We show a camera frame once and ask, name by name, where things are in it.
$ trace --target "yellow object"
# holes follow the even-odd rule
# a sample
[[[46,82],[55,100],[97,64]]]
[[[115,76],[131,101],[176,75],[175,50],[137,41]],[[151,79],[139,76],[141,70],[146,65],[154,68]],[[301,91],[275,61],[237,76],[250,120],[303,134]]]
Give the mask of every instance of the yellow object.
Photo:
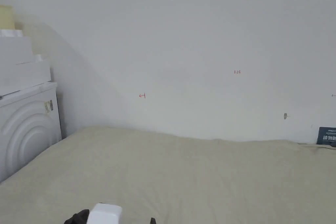
[[[0,5],[0,29],[15,30],[12,6]]]

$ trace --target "dark blue card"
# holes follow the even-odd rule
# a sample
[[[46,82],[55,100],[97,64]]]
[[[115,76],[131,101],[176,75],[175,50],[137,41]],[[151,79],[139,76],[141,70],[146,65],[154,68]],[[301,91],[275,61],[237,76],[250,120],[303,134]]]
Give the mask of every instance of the dark blue card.
[[[320,127],[317,144],[336,147],[336,128]]]

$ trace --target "beige mattress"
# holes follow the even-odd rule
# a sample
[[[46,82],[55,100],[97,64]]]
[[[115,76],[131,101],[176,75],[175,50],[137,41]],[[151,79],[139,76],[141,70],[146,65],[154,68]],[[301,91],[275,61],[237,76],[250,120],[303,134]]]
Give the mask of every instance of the beige mattress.
[[[0,184],[1,224],[60,224],[98,202],[122,223],[335,223],[336,151],[90,127]]]

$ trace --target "black cloth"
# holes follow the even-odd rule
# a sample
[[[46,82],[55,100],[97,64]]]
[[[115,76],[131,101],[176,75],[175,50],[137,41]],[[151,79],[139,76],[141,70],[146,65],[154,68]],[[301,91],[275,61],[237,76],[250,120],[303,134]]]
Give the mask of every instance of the black cloth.
[[[74,214],[69,220],[66,220],[64,224],[86,224],[89,218],[90,210],[84,209],[77,214]]]

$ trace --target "white plastic object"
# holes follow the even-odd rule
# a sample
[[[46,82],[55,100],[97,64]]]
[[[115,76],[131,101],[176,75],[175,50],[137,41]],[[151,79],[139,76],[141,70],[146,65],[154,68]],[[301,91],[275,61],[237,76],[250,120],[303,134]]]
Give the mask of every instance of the white plastic object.
[[[33,61],[32,41],[29,37],[0,37],[2,66]]]
[[[0,65],[0,95],[49,81],[51,81],[51,74],[48,59],[10,66]]]
[[[0,182],[61,140],[56,87],[48,82],[0,100]]]
[[[90,211],[86,224],[119,224],[122,208],[99,203]]]

